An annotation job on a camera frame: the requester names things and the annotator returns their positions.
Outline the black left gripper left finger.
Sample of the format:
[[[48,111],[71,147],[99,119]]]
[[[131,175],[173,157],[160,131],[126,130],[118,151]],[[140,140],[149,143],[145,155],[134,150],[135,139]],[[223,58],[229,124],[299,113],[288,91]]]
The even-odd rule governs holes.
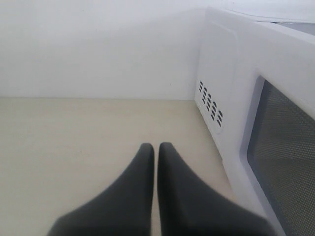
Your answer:
[[[48,235],[149,236],[154,171],[154,148],[143,143],[131,163],[107,189],[59,217]]]

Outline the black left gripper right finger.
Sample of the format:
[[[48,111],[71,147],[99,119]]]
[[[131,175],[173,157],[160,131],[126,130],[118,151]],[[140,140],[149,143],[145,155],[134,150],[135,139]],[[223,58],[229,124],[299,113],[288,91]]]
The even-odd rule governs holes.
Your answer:
[[[269,222],[209,187],[171,143],[161,143],[157,195],[163,236],[274,236]]]

